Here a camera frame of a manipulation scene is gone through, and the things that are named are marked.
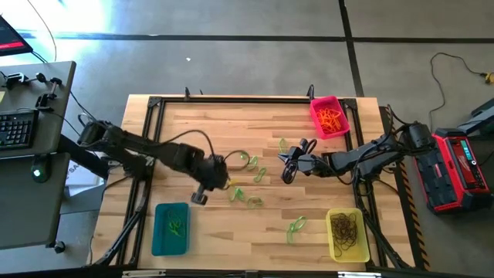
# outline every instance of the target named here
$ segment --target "red battery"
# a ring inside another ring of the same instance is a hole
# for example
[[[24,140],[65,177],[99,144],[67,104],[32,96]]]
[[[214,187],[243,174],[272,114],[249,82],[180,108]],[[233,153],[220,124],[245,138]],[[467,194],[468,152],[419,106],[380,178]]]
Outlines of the red battery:
[[[492,194],[466,134],[437,129],[436,149],[415,158],[427,206],[434,213],[490,208]]]

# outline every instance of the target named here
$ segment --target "computer keyboard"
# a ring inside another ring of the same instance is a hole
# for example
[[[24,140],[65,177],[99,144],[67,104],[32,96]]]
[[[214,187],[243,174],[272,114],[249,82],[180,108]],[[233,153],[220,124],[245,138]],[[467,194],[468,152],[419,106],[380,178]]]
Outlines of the computer keyboard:
[[[37,110],[0,112],[0,151],[31,147],[38,115]]]

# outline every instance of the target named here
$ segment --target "concrete floor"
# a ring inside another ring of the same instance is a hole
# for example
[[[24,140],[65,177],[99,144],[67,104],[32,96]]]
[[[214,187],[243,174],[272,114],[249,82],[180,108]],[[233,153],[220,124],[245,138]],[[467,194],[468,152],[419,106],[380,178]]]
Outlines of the concrete floor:
[[[30,6],[14,0],[0,0],[0,3],[0,12],[13,27],[38,31],[35,32],[38,38],[28,42],[35,51],[52,60],[51,40]],[[32,0],[32,3],[53,31],[126,35],[343,35],[337,0]],[[494,37],[494,2],[490,0],[347,0],[347,9],[354,36]],[[215,94],[301,95],[313,83],[319,96],[355,95],[347,49],[341,42],[58,39],[56,43],[58,60],[77,62],[73,92],[81,103],[95,116],[115,124],[121,122],[128,94],[182,93],[185,86],[192,93],[202,89]],[[430,75],[429,59],[434,53],[463,56],[474,70],[494,70],[490,44],[356,43],[355,49],[365,96],[377,97],[381,105],[390,103],[404,120],[427,123],[427,112],[441,102]],[[37,62],[27,54],[0,58],[1,65]],[[494,86],[483,84],[459,61],[438,57],[435,65],[447,98],[446,106],[434,114],[436,127],[460,124],[473,108],[492,97]],[[71,101],[67,119],[75,123],[78,113],[78,107]],[[76,138],[66,126],[63,132]],[[460,217],[432,215],[423,204],[413,173],[414,169],[409,168],[408,177],[414,185],[431,268],[491,276],[494,213],[485,211]],[[85,198],[93,202],[92,198],[99,196],[95,193]],[[97,212],[62,216],[59,234],[69,246],[63,254],[55,255],[42,246],[0,251],[0,273],[82,266],[96,217]]]

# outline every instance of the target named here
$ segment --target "monitor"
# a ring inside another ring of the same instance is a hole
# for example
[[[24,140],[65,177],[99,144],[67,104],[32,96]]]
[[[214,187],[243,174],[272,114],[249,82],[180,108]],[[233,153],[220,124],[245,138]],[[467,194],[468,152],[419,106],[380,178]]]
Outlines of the monitor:
[[[0,56],[31,52],[32,47],[0,16]]]

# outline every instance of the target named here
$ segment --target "orange object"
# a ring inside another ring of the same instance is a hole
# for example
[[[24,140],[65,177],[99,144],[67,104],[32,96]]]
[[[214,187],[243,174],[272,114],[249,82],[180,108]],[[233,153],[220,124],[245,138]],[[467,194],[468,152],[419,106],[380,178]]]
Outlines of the orange object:
[[[341,124],[338,120],[338,117],[341,115],[340,111],[325,108],[317,111],[316,115],[325,134],[331,134],[341,130]]]

